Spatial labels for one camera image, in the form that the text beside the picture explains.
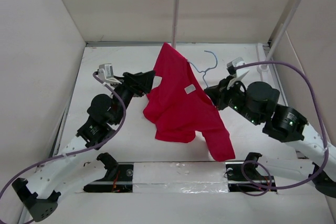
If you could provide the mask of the blue wire hanger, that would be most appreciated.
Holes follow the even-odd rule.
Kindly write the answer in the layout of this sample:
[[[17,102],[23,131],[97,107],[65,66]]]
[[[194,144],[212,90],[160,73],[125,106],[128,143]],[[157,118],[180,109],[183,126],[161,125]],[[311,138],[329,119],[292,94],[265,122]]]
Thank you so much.
[[[217,66],[218,66],[218,57],[217,57],[217,55],[215,53],[213,53],[210,50],[204,50],[204,52],[207,53],[207,54],[212,55],[212,57],[214,58],[215,64],[213,66],[208,66],[205,69],[200,69],[195,64],[193,64],[191,61],[187,60],[187,62],[196,70],[197,73],[202,74],[202,80],[203,80],[204,84],[206,85],[206,87],[208,88],[209,84],[206,81],[206,75],[207,75],[207,73],[209,71],[217,68]]]

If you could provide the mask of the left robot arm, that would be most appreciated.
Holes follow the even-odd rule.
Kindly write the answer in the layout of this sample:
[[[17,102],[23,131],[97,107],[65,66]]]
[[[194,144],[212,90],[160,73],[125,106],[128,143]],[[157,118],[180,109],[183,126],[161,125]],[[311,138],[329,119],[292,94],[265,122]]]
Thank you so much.
[[[60,154],[36,164],[37,170],[30,177],[17,177],[12,182],[34,222],[50,217],[67,195],[87,184],[117,177],[118,162],[100,149],[121,130],[132,98],[150,93],[155,71],[125,72],[121,77],[107,79],[96,71],[93,77],[111,94],[92,99],[88,119]]]

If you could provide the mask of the red t shirt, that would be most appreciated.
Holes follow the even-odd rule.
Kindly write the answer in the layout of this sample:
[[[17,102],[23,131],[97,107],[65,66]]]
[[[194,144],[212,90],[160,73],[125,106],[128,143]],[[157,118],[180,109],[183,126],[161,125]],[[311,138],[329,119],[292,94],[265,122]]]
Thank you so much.
[[[215,161],[234,159],[230,134],[218,110],[196,80],[187,59],[164,43],[154,71],[160,83],[147,95],[149,101],[143,114],[155,125],[155,138],[190,143],[196,132],[200,132]]]

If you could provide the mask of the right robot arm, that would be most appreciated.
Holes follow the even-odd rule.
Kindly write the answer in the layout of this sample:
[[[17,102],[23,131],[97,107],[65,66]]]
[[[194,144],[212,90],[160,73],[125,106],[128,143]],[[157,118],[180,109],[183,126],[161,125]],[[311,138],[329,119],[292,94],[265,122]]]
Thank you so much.
[[[246,87],[229,76],[204,91],[218,110],[230,107],[252,124],[264,124],[264,134],[310,159],[313,172],[298,185],[313,182],[317,191],[335,197],[335,146],[320,136],[297,110],[278,104],[277,89],[262,81]]]

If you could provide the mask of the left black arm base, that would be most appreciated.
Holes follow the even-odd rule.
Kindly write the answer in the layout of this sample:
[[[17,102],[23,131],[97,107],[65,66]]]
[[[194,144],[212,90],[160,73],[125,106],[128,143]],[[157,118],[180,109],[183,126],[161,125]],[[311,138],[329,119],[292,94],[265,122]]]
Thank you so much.
[[[109,153],[101,153],[97,160],[106,170],[102,179],[83,188],[86,193],[132,193],[134,163],[118,163]]]

